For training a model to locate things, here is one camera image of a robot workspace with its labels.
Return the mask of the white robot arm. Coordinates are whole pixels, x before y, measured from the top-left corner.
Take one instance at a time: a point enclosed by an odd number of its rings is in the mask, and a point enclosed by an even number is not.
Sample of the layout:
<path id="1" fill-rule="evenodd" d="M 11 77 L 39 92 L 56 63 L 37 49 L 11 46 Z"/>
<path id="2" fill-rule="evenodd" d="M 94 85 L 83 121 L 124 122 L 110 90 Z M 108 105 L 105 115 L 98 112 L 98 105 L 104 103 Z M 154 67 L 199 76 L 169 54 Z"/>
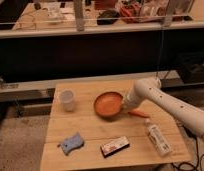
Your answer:
<path id="1" fill-rule="evenodd" d="M 144 100 L 155 103 L 204 140 L 204 111 L 163 92 L 159 78 L 135 80 L 132 89 L 124 96 L 123 109 L 137 108 Z"/>

